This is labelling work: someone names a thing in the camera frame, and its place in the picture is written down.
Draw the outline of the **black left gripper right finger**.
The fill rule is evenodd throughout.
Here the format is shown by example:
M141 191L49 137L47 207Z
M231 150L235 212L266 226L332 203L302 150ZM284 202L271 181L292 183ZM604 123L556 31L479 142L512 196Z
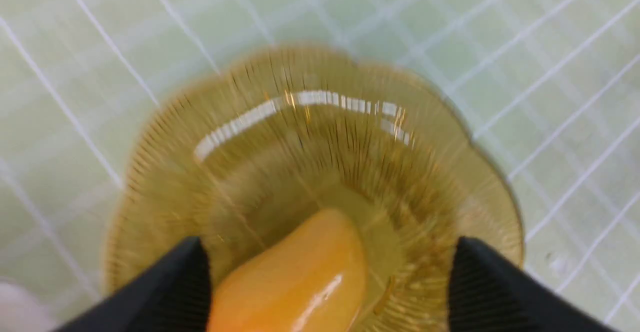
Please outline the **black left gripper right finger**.
M608 332L475 237L460 237L448 284L451 332Z

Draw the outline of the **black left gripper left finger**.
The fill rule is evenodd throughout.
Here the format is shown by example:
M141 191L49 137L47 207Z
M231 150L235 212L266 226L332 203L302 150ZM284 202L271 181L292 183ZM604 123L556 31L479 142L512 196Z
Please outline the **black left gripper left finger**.
M199 237L186 237L60 332L204 332L213 288Z

